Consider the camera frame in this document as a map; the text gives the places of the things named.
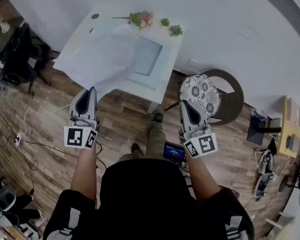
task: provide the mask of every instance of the screen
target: screen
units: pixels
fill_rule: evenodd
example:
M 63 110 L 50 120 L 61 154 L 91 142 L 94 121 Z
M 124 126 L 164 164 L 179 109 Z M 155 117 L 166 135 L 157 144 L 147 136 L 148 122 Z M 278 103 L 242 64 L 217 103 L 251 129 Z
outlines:
M 182 149 L 170 146 L 168 144 L 165 146 L 164 154 L 167 156 L 172 156 L 179 160 L 180 159 L 183 160 L 185 157 L 185 151 L 183 151 Z

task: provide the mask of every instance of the black shoe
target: black shoe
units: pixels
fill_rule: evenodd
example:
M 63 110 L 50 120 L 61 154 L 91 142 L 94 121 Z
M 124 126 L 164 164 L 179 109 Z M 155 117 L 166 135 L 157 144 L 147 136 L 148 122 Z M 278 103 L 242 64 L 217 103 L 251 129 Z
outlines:
M 163 119 L 164 119 L 164 117 L 161 113 L 156 113 L 154 115 L 153 122 L 157 122 L 157 123 L 162 124 Z
M 131 146 L 131 153 L 133 153 L 136 150 L 141 150 L 141 149 L 137 143 L 133 143 Z

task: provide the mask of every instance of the floral seat cushion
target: floral seat cushion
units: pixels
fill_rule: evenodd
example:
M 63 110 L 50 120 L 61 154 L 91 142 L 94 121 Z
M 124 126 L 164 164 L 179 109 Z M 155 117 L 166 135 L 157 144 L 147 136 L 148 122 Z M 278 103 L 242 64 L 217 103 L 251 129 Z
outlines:
M 217 88 L 203 75 L 195 74 L 185 79 L 180 87 L 180 100 L 193 102 L 201 107 L 207 118 L 218 110 L 220 99 Z

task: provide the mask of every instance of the desk leg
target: desk leg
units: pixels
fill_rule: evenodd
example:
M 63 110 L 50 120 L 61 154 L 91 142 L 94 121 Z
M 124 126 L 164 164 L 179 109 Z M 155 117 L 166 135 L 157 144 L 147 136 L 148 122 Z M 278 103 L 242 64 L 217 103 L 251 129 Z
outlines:
M 155 109 L 158 107 L 158 105 L 159 105 L 158 103 L 152 101 L 152 102 L 150 103 L 150 105 L 149 105 L 149 108 L 148 108 L 148 111 L 147 111 L 147 112 L 148 112 L 149 114 L 152 114 L 152 113 L 155 111 Z

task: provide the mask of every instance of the round chair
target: round chair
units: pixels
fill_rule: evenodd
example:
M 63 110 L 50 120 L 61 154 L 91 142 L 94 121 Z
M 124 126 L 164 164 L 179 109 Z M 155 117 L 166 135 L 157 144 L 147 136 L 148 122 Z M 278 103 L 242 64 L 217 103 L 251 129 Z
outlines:
M 227 81 L 233 89 L 230 93 L 220 93 L 209 80 L 219 77 Z M 189 74 L 178 87 L 177 102 L 164 111 L 179 105 L 180 101 L 187 100 L 201 107 L 207 118 L 219 121 L 209 122 L 211 127 L 222 127 L 234 121 L 244 106 L 244 92 L 239 82 L 228 72 L 221 69 L 209 69 L 202 74 Z

